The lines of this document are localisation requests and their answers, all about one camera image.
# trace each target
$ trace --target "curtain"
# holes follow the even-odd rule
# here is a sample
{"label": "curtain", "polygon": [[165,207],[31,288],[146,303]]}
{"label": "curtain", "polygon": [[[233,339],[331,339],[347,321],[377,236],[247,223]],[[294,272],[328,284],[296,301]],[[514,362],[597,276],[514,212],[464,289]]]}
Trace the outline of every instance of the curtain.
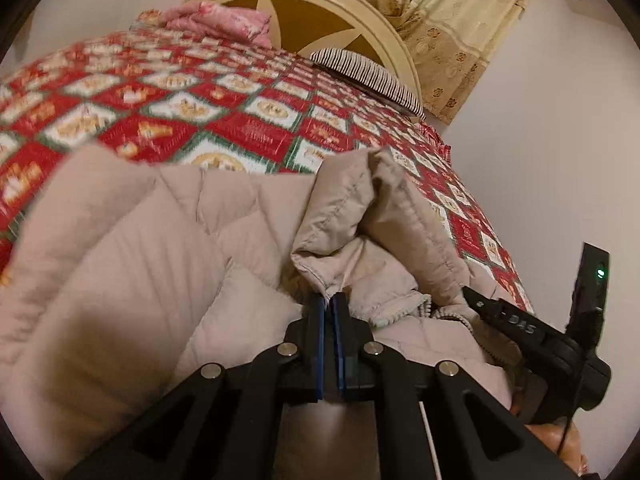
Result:
{"label": "curtain", "polygon": [[424,107],[449,124],[527,0],[367,0],[414,60]]}

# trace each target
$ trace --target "red checkered blanket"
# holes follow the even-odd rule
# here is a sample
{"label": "red checkered blanket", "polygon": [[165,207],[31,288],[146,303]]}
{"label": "red checkered blanket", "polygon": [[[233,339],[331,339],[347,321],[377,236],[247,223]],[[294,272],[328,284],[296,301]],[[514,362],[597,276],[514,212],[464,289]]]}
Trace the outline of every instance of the red checkered blanket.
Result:
{"label": "red checkered blanket", "polygon": [[2,80],[0,267],[43,182],[90,139],[130,160],[252,173],[313,173],[332,153],[387,145],[460,255],[529,306],[508,252],[430,126],[295,54],[163,28],[76,43]]}

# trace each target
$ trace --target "pink blanket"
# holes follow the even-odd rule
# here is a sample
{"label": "pink blanket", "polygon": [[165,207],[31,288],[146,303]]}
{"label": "pink blanket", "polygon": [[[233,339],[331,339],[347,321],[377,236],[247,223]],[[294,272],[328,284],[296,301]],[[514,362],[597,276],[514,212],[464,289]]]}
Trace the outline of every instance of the pink blanket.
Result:
{"label": "pink blanket", "polygon": [[225,7],[214,2],[187,2],[166,10],[159,24],[173,30],[190,30],[212,38],[271,48],[270,20],[270,16],[259,10]]}

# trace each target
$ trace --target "puffer jacket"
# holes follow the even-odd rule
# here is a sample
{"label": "puffer jacket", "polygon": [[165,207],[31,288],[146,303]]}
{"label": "puffer jacket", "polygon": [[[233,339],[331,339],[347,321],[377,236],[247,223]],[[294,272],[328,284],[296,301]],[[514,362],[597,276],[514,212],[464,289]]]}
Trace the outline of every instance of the puffer jacket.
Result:
{"label": "puffer jacket", "polygon": [[[377,340],[425,364],[457,361],[507,407],[497,364],[520,359],[461,286],[507,292],[458,257],[384,150],[333,156],[317,176],[270,176],[132,164],[89,144],[34,205],[9,281],[0,410],[46,479],[201,365],[244,364],[281,342],[310,290],[346,291]],[[434,317],[418,316],[431,300]],[[373,420],[366,405],[288,410],[277,475],[373,478]]]}

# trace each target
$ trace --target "red plaid cloth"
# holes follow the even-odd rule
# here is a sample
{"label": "red plaid cloth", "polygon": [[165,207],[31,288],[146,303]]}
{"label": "red plaid cloth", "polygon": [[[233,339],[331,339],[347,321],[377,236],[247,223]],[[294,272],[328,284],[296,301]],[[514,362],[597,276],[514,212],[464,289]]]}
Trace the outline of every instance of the red plaid cloth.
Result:
{"label": "red plaid cloth", "polygon": [[129,160],[252,173],[313,173],[333,153],[386,145],[459,254],[529,304],[433,128],[295,54],[149,27],[73,44],[2,81],[0,268],[42,183],[90,139]]}

